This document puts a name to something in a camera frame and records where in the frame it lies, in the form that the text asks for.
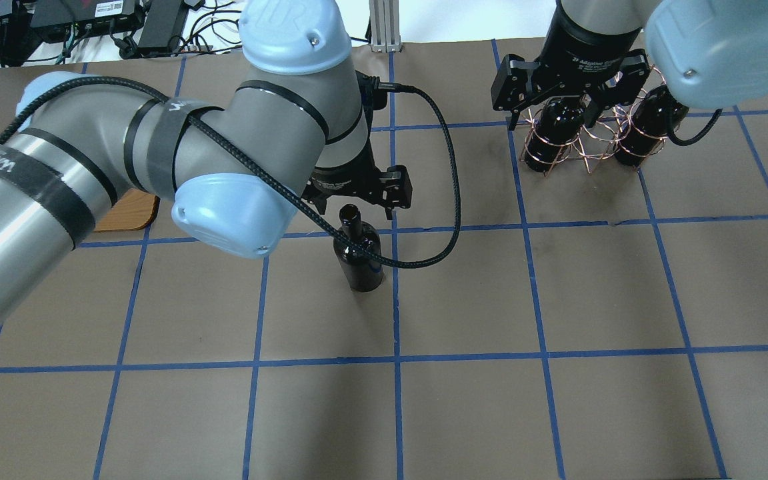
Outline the dark wine bottle carried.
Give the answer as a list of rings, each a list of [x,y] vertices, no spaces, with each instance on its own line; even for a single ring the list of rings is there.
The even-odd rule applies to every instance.
[[[381,238],[378,232],[362,220],[359,208],[354,204],[345,204],[339,210],[339,231],[351,242],[356,243],[376,255],[381,254]],[[351,289],[358,292],[370,292],[377,289],[384,279],[384,272],[379,262],[362,255],[358,249],[333,240],[333,252],[339,261],[345,279]]]

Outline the wooden tray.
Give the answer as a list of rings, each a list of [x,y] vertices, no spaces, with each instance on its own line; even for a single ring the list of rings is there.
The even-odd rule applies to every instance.
[[[143,230],[155,221],[161,200],[156,195],[131,189],[95,226],[95,233]]]

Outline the aluminium frame post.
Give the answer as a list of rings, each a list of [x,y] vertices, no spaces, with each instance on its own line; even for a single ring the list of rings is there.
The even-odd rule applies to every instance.
[[[374,53],[402,52],[399,1],[369,1],[368,4],[371,51]]]

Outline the black power adapter brick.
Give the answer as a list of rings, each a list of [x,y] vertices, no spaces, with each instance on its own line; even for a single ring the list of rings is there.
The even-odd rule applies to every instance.
[[[149,1],[146,16],[137,41],[140,57],[166,55],[176,49],[188,16],[186,1]]]

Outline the dark wine bottle in basket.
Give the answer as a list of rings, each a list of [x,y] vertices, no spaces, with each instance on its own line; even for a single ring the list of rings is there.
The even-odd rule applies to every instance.
[[[546,173],[563,157],[584,125],[581,97],[553,97],[543,106],[525,141],[522,159],[534,172]]]

